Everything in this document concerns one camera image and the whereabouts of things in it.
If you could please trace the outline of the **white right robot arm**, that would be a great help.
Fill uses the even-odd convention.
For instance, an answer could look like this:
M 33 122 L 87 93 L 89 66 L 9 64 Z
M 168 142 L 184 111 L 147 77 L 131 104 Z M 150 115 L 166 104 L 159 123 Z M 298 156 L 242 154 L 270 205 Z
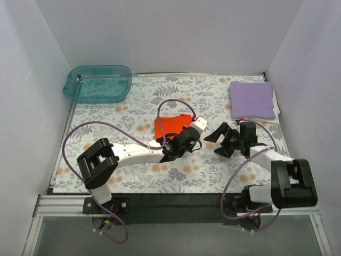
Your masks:
M 258 142 L 256 128 L 259 123 L 241 120 L 239 128 L 233 129 L 222 123 L 205 141 L 216 142 L 222 135 L 221 146 L 215 153 L 226 158 L 238 150 L 245 161 L 232 174 L 227 184 L 249 162 L 254 162 L 270 172 L 269 185 L 251 185 L 242 191 L 241 205 L 247 212 L 255 211 L 260 204 L 273 204 L 278 209 L 313 207 L 317 205 L 311 167 L 305 159 L 294 159 L 278 152 L 276 145 Z

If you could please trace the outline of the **orange t-shirt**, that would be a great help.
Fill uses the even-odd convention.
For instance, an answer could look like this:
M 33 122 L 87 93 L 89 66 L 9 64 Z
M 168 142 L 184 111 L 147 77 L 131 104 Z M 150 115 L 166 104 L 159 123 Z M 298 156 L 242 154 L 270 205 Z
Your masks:
M 192 123 L 192 116 L 188 114 L 180 114 L 174 117 L 161 117 L 161 127 L 164 134 L 176 133 L 179 134 L 182 131 L 183 126 L 189 126 Z M 162 137 L 160 125 L 158 119 L 155 119 L 155 138 Z

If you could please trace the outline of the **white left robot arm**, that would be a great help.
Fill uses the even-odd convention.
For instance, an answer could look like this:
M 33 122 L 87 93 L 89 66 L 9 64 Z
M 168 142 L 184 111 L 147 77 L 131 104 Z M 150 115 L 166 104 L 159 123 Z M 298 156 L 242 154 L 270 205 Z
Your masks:
M 107 181 L 114 170 L 120 167 L 172 162 L 193 148 L 206 128 L 191 124 L 179 134 L 170 134 L 162 149 L 152 149 L 161 145 L 161 140 L 148 143 L 147 147 L 138 144 L 112 144 L 107 138 L 100 139 L 77 158 L 78 167 L 85 187 L 95 197 L 95 207 L 101 213 L 113 208 L 113 200 Z

